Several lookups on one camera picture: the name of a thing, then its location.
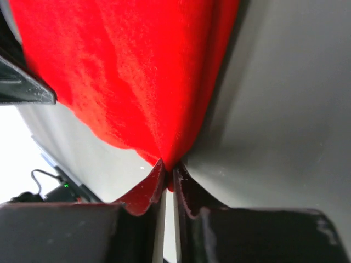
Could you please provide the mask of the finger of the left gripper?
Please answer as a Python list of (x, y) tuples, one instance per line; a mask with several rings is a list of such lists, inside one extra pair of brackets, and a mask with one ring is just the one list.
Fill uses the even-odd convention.
[(55, 91), (1, 49), (1, 104), (56, 104)]

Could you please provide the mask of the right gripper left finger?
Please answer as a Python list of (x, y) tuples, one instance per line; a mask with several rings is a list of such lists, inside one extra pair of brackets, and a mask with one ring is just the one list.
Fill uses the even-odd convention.
[(162, 262), (165, 173), (112, 203), (2, 203), (1, 262)]

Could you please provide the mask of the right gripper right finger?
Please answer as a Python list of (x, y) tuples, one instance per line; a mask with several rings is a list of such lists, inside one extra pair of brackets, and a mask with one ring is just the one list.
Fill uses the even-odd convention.
[(333, 223), (314, 209), (231, 208), (183, 164), (173, 170), (178, 262), (342, 262)]

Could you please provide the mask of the red t shirt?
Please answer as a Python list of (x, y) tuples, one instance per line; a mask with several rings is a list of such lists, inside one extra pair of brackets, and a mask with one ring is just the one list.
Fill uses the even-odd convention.
[(57, 93), (35, 137), (101, 198), (166, 169), (202, 126), (239, 1), (10, 1), (30, 69)]

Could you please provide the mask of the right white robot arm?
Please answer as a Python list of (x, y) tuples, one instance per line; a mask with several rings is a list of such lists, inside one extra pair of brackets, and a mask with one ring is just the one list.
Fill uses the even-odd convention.
[(178, 262), (348, 262), (333, 223), (314, 209), (231, 208), (179, 164), (158, 161), (126, 194), (102, 203), (61, 169), (45, 196), (1, 204), (1, 262), (164, 262), (163, 206), (174, 183)]

